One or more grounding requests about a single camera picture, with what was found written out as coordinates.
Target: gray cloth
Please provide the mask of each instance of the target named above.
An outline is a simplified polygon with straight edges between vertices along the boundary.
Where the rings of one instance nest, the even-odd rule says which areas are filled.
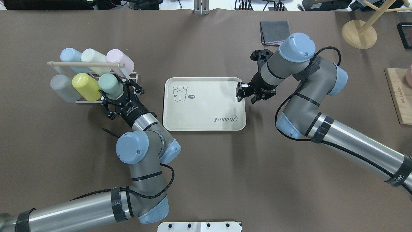
[[[260,22],[260,36],[262,44],[280,45],[290,35],[288,21]]]

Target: wooden cutting board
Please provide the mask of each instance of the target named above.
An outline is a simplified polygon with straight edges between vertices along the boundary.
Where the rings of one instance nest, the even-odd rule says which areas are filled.
[[[385,69],[400,124],[412,125],[412,87],[406,82],[406,69]]]

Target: drying rack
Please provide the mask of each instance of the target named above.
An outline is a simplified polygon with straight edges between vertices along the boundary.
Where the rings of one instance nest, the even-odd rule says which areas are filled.
[[[71,76],[68,75],[66,71],[64,71],[61,67],[105,67],[105,68],[119,68],[120,71],[122,71],[124,78],[121,78],[123,82],[126,80],[133,80],[134,82],[137,83],[137,77],[138,74],[136,72],[132,72],[130,75],[127,73],[126,69],[124,68],[124,63],[83,63],[83,62],[54,62],[54,61],[49,61],[47,62],[47,65],[50,65],[54,70],[56,70],[59,74],[63,74],[65,76]],[[90,71],[88,73],[91,77],[96,79],[97,81],[99,80],[100,76],[97,75],[95,72]],[[87,101],[83,97],[81,97],[76,103],[102,103],[102,101]]]

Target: cartoon bear print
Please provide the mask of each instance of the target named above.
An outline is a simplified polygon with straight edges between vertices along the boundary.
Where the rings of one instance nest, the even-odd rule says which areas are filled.
[[[186,100],[188,87],[173,87],[173,95],[175,96],[175,101],[184,101]]]

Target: brown table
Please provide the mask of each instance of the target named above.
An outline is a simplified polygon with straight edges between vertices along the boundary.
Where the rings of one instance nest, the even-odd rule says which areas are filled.
[[[248,82],[257,70],[249,55],[263,49],[259,22],[288,20],[291,32],[308,34],[317,50],[335,46],[349,75],[345,89],[320,110],[411,155],[412,127],[400,125],[384,68],[407,68],[396,24],[410,13],[386,13],[375,24],[368,50],[346,44],[344,23],[370,13],[235,12],[199,17],[176,11],[0,12],[0,211],[18,214],[68,201],[91,191],[129,184],[115,154],[116,138],[130,131],[98,105],[69,104],[51,90],[66,47],[118,48],[135,61],[141,101],[162,118],[166,80],[179,76],[236,76]],[[336,61],[334,51],[322,56]],[[295,142],[274,127],[279,104],[297,82],[287,79],[266,102],[246,101],[247,125],[236,132],[172,132],[182,152],[171,162],[170,213],[162,221],[237,220],[243,231],[410,231],[412,202],[325,145]],[[166,174],[165,182],[170,178]],[[94,231],[151,231],[138,219]]]

